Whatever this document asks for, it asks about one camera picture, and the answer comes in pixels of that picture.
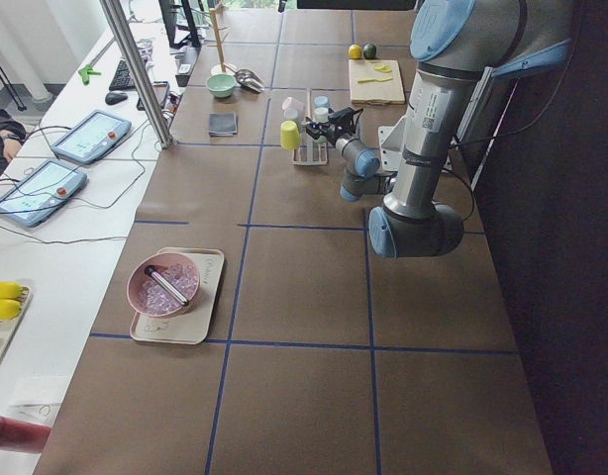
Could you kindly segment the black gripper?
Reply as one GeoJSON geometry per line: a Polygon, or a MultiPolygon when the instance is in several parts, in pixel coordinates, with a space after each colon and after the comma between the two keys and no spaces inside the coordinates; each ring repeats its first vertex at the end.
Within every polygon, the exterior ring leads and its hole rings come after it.
{"type": "Polygon", "coordinates": [[[342,136],[351,136],[355,133],[358,122],[358,110],[351,107],[331,112],[326,122],[308,122],[305,132],[314,140],[325,138],[328,143],[335,145],[342,136]]]}

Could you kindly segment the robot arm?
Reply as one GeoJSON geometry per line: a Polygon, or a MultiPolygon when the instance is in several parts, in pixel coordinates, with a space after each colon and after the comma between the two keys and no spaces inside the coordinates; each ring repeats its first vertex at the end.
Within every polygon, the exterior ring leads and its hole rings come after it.
{"type": "Polygon", "coordinates": [[[426,1],[410,52],[417,62],[401,134],[398,172],[368,217],[374,251],[388,258],[455,249],[463,219],[433,196],[472,92],[491,68],[519,78],[561,65],[570,46],[570,1],[426,1]]]}

